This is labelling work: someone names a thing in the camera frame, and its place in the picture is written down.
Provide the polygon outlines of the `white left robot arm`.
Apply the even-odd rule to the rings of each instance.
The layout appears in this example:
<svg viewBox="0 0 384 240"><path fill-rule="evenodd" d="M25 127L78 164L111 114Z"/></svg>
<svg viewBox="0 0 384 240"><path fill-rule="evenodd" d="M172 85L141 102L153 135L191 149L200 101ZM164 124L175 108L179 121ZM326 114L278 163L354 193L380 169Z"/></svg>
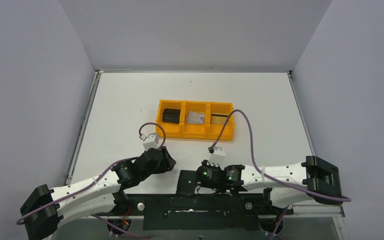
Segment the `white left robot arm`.
<svg viewBox="0 0 384 240"><path fill-rule="evenodd" d="M16 225L24 225L30 240L43 240L52 235L61 221L73 217L82 218L80 205L87 204L89 214L101 213L98 201L110 195L108 210L120 214L128 207L124 191L136 187L151 175L173 170L176 161L167 148L150 148L140 156L118 160L101 174L65 186L50 188L37 186L20 207L21 217Z"/></svg>

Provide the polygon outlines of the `black leather card holder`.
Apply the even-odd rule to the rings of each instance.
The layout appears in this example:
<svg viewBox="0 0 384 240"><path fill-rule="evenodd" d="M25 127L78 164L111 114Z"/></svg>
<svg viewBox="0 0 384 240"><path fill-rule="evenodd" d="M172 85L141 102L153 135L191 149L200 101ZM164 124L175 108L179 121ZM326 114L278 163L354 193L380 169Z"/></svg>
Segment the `black leather card holder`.
<svg viewBox="0 0 384 240"><path fill-rule="evenodd" d="M194 170L181 170L176 186L175 194L182 197L191 197L195 194L197 182L196 171Z"/></svg>

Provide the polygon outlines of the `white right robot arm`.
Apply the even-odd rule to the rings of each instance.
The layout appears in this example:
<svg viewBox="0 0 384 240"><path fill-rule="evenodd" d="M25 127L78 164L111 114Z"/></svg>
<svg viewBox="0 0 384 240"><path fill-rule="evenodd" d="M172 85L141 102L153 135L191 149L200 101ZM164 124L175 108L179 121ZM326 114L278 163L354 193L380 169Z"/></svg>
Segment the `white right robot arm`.
<svg viewBox="0 0 384 240"><path fill-rule="evenodd" d="M314 155L306 156L304 162L259 169L241 164L220 168L204 160L195 180L200 187L218 193L237 195L262 189L261 207L269 214L310 199L323 205L350 201L342 194L338 167Z"/></svg>

